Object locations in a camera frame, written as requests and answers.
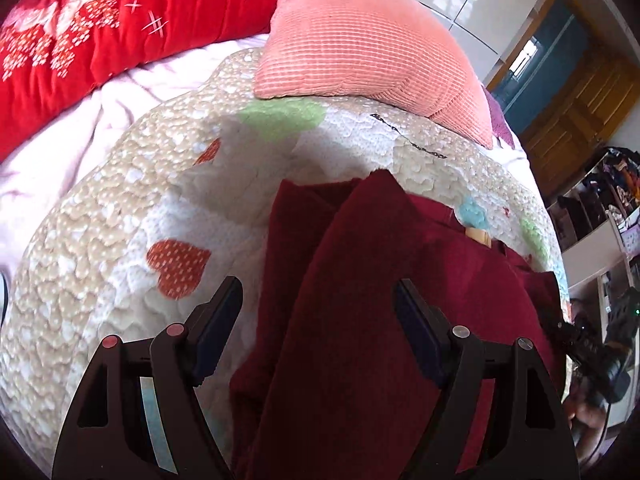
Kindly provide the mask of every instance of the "purple pillow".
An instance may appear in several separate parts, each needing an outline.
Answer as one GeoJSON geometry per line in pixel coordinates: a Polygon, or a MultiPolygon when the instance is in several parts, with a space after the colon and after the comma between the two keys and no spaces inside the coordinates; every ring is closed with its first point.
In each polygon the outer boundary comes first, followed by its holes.
{"type": "Polygon", "coordinates": [[[513,134],[511,133],[511,129],[507,124],[507,121],[504,119],[504,114],[502,113],[502,109],[500,108],[498,101],[495,100],[494,96],[492,96],[484,86],[482,87],[482,90],[484,90],[486,102],[489,105],[491,128],[494,131],[494,136],[498,137],[498,139],[502,139],[511,146],[512,150],[515,150],[516,145],[515,142],[513,142],[513,134]]]}

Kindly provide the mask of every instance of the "screw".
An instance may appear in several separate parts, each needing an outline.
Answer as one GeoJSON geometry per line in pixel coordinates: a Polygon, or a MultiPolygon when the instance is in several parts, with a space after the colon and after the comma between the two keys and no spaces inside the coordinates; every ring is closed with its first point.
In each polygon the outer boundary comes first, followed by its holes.
{"type": "Polygon", "coordinates": [[[166,328],[166,332],[172,337],[179,336],[184,332],[184,325],[182,323],[173,323],[166,328]]]}
{"type": "Polygon", "coordinates": [[[118,337],[114,335],[108,335],[102,340],[102,346],[105,348],[113,348],[118,344],[118,337]]]}
{"type": "Polygon", "coordinates": [[[531,350],[533,348],[533,343],[531,342],[531,339],[521,337],[518,339],[518,346],[523,350],[531,350]]]}
{"type": "Polygon", "coordinates": [[[469,334],[471,334],[471,332],[469,332],[469,329],[466,326],[462,325],[456,325],[455,327],[453,327],[452,332],[454,336],[459,337],[460,339],[469,337],[469,334]]]}

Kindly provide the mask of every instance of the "quilted bedspread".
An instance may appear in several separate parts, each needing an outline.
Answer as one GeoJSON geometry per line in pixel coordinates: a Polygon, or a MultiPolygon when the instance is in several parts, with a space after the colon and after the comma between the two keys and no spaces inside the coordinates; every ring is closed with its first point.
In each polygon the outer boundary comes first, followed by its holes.
{"type": "MultiPolygon", "coordinates": [[[[233,54],[203,87],[143,116],[29,244],[0,335],[0,410],[44,471],[100,340],[154,336],[232,274],[244,286],[242,311],[197,391],[229,457],[228,382],[254,343],[268,218],[284,178],[316,184],[386,168],[408,192],[555,272],[567,318],[560,249],[538,196],[472,142],[397,108],[348,96],[256,100],[260,55],[233,54]]],[[[147,384],[162,454],[151,392],[147,384]]]]}

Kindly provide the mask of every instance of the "green heart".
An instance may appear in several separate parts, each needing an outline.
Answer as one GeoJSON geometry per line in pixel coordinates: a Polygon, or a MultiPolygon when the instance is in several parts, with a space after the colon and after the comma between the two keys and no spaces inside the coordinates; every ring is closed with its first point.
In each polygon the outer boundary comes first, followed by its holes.
{"type": "Polygon", "coordinates": [[[253,127],[269,142],[312,130],[325,115],[326,110],[319,102],[305,97],[254,100],[238,112],[244,124],[253,127]]]}
{"type": "Polygon", "coordinates": [[[543,232],[528,218],[520,220],[520,228],[522,229],[522,237],[526,241],[527,245],[529,245],[529,248],[533,250],[538,261],[546,267],[550,254],[549,249],[546,246],[543,232]]]}

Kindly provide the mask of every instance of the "folded cloth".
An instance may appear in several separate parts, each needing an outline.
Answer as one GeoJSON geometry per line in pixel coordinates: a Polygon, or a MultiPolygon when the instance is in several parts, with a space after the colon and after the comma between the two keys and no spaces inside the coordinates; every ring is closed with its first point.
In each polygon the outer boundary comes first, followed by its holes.
{"type": "Polygon", "coordinates": [[[507,119],[504,118],[502,108],[500,108],[500,103],[495,100],[494,96],[491,95],[491,92],[489,92],[485,87],[482,87],[482,89],[484,90],[486,102],[489,105],[491,128],[494,131],[494,137],[502,139],[511,147],[512,150],[515,150],[516,144],[513,142],[513,132],[507,124],[507,119]]]}
{"type": "MultiPolygon", "coordinates": [[[[324,186],[283,181],[256,344],[230,384],[238,478],[399,477],[439,394],[394,315],[401,278],[482,339],[529,337],[564,384],[564,359],[536,316],[560,310],[553,273],[468,238],[450,208],[407,195],[386,171],[324,186]]],[[[492,393],[484,381],[460,470],[478,459],[492,393]]]]}

